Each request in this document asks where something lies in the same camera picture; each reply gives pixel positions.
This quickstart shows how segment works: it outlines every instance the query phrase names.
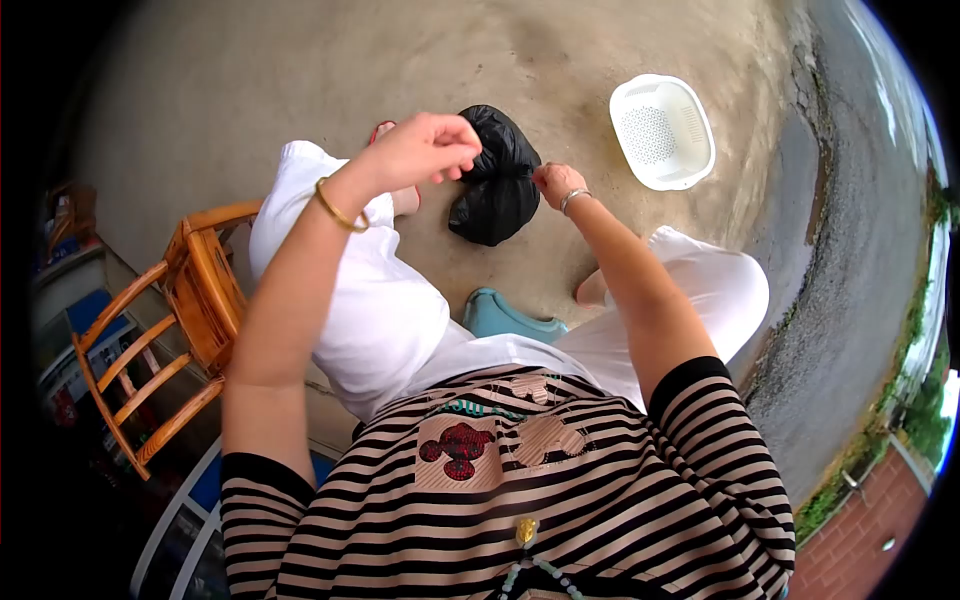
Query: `hand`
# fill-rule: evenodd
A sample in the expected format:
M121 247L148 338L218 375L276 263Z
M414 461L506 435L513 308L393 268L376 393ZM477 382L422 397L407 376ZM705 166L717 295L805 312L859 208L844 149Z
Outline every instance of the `hand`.
M532 177L546 202L554 210L560 210L560 202L578 187L587 187L584 177L569 165L548 162L534 170Z
M379 135L329 183L349 178L350 187L363 196L365 204L374 196L423 180L440 183L444 174L458 180L463 171L473 168L473 158L482 151L480 138L464 117L421 112Z

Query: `wooden chair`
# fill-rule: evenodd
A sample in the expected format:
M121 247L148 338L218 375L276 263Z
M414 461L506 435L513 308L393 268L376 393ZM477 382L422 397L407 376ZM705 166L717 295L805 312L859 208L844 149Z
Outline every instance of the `wooden chair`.
M64 211L58 213L60 199L64 201ZM47 212L54 216L54 228L47 238L45 263L50 262L53 250L64 239L73 235L83 244L93 235L97 220L94 207L97 203L97 190L92 185L68 181L47 193Z
M84 335L72 335L77 360L97 408L107 422L110 433L144 480L150 478L147 462L223 391L222 370L229 362L233 341L246 307L244 296L229 268L223 244L237 225L255 218L261 204L262 201L251 201L222 206L182 219L163 260L118 294ZM86 353L133 299L154 283L159 284L173 314L147 330L108 367L99 380L96 379ZM161 368L150 350L150 343L173 324L179 324L190 350ZM137 390L127 375L127 365L141 353L154 376ZM210 377L209 381L134 451L121 429L124 420L191 361L200 365ZM127 395L126 403L116 414L111 412L103 398L104 390L114 378L119 378Z

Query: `silver bracelet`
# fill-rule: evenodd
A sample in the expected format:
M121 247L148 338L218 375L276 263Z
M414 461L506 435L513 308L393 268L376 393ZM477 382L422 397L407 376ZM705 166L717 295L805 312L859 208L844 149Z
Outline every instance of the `silver bracelet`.
M574 196L579 196L581 194L587 194L588 196L593 198L593 194L591 194L590 190L586 189L585 187L578 187L575 190L570 190L569 192L566 193L566 196L564 196L564 199L560 201L560 211L564 214L564 216L566 216L566 203L570 202L570 199L573 198Z

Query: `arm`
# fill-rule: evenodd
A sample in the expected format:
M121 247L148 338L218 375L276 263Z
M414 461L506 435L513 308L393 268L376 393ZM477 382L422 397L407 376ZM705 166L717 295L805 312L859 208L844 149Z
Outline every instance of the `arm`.
M353 220L373 197L473 166L480 140L466 119L419 114L400 123L323 184ZM303 378L324 329L349 232L311 199L264 272L233 350L224 391L224 454L272 459L315 484Z
M567 192L587 187L579 173L550 162L537 169L534 182L557 210ZM690 301L642 238L587 194L572 198L566 214L583 233L616 300L644 397L652 398L674 367L717 355Z

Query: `black plastic bag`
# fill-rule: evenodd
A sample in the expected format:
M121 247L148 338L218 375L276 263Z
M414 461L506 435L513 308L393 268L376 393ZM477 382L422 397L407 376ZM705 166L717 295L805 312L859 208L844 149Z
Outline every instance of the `black plastic bag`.
M496 246L517 233L537 212L540 192L530 176L540 155L510 117L488 105L460 112L483 144L461 181L467 193L450 207L450 230L474 244Z

